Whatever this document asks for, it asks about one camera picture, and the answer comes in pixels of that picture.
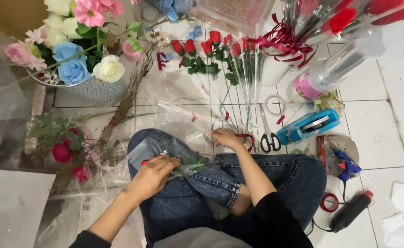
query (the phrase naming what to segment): blue glue gun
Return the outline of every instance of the blue glue gun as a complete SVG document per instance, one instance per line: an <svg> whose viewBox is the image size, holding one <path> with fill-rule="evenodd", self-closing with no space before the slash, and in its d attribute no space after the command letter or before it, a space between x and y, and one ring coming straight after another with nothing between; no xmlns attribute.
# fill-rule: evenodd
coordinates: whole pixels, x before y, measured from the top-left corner
<svg viewBox="0 0 404 248"><path fill-rule="evenodd" d="M341 164L339 164L339 166L343 169L343 172L338 175L338 179L346 182L351 178L352 173L358 173L361 171L360 166L358 166L345 152L335 147L332 147L332 149L334 149L334 154L343 161Z"/></svg>

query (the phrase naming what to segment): red tape roll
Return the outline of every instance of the red tape roll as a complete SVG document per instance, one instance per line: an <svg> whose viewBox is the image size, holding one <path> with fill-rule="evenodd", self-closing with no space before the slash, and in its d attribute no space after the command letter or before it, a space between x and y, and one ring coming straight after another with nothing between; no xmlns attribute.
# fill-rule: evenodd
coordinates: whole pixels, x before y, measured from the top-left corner
<svg viewBox="0 0 404 248"><path fill-rule="evenodd" d="M335 200L335 208L329 209L329 208L326 207L326 205L325 205L325 200L326 200L328 197L334 198L334 200ZM328 213L333 213L333 212L335 212L335 211L338 209L338 205L339 205L339 203L338 203L338 198L337 198L337 196L335 196L335 195L332 194L332 193L326 193L326 194L323 196L323 199L322 199L321 202L320 202L320 207L321 207L321 209L323 209L324 211L326 211L326 212L328 212Z"/></svg>

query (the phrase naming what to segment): pink gerbera daisy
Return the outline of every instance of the pink gerbera daisy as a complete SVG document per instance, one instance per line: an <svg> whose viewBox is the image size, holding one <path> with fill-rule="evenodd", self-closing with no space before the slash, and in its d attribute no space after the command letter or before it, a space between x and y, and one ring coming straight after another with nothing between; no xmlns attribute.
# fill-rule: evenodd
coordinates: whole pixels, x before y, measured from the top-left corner
<svg viewBox="0 0 404 248"><path fill-rule="evenodd" d="M76 19L88 27L102 26L104 24L104 10L97 0L76 0L73 9Z"/></svg>

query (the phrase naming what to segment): white rose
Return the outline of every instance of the white rose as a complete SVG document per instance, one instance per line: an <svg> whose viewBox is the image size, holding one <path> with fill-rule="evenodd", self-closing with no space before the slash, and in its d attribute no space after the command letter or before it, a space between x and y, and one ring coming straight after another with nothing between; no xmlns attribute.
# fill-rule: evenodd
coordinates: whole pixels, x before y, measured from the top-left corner
<svg viewBox="0 0 404 248"><path fill-rule="evenodd" d="M56 45L68 41L69 39L67 39L67 37L62 33L61 30L49 28L49 30L47 31L47 39L44 41L44 44L49 48L54 48Z"/></svg>
<svg viewBox="0 0 404 248"><path fill-rule="evenodd" d="M47 5L47 11L64 16L69 15L72 2L73 0L44 0L44 4Z"/></svg>
<svg viewBox="0 0 404 248"><path fill-rule="evenodd" d="M75 17L67 18L64 20L62 31L70 39L81 39L82 37L75 31L77 27L78 21Z"/></svg>
<svg viewBox="0 0 404 248"><path fill-rule="evenodd" d="M43 22L54 29L61 29L63 27L63 18L57 14L52 14L49 18L43 20Z"/></svg>
<svg viewBox="0 0 404 248"><path fill-rule="evenodd" d="M109 55L95 65L93 74L100 80L106 82L116 82L124 75L125 68L115 55Z"/></svg>

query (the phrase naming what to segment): plastic bottle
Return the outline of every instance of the plastic bottle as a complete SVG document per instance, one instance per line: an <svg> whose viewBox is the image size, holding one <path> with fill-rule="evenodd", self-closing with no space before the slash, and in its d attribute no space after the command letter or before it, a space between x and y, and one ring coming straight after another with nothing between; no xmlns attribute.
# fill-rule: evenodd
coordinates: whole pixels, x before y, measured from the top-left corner
<svg viewBox="0 0 404 248"><path fill-rule="evenodd" d="M374 193L369 190L355 195L347 205L344 205L332 218L329 228L334 232L348 227L357 216L365 210L372 202Z"/></svg>
<svg viewBox="0 0 404 248"><path fill-rule="evenodd" d="M385 52L381 41L380 31L351 42L332 58L311 65L288 85L288 97L294 103L307 103L335 90L366 58Z"/></svg>

